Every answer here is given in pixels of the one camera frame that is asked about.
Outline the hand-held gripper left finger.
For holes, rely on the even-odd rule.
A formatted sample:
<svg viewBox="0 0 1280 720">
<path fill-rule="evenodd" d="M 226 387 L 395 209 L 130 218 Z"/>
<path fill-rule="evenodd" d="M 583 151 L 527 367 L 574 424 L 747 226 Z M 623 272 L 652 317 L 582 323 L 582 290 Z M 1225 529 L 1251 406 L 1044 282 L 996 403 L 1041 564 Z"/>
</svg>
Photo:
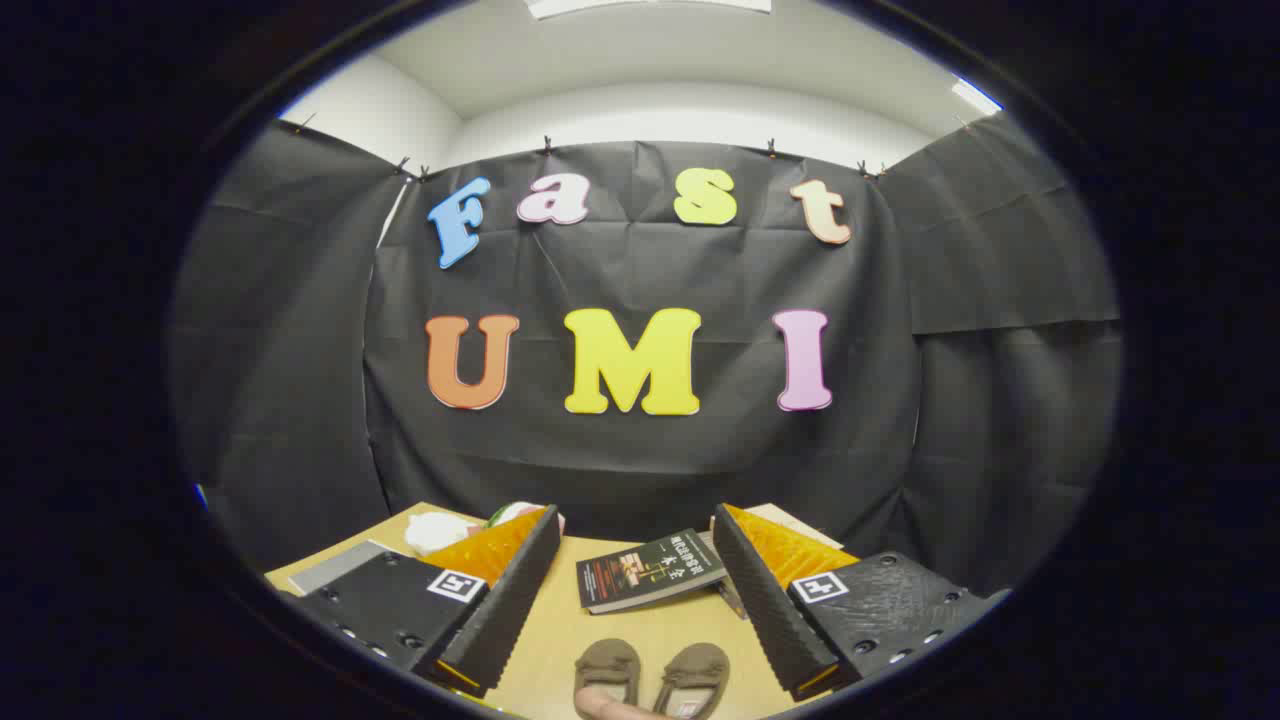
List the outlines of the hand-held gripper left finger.
<svg viewBox="0 0 1280 720">
<path fill-rule="evenodd" d="M 296 597 L 384 664 L 481 698 L 502 678 L 561 546 L 557 506 L 415 559 L 381 551 Z"/>
</svg>

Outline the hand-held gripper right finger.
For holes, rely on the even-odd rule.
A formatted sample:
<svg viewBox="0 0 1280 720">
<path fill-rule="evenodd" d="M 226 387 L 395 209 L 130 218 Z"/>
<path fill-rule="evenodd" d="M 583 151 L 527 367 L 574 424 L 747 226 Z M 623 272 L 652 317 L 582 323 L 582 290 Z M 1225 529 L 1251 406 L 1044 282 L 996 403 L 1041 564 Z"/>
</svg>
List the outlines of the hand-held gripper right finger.
<svg viewBox="0 0 1280 720">
<path fill-rule="evenodd" d="M 1010 593 L 975 594 L 897 551 L 859 559 L 733 505 L 713 518 L 716 551 L 796 701 L 925 656 Z"/>
</svg>

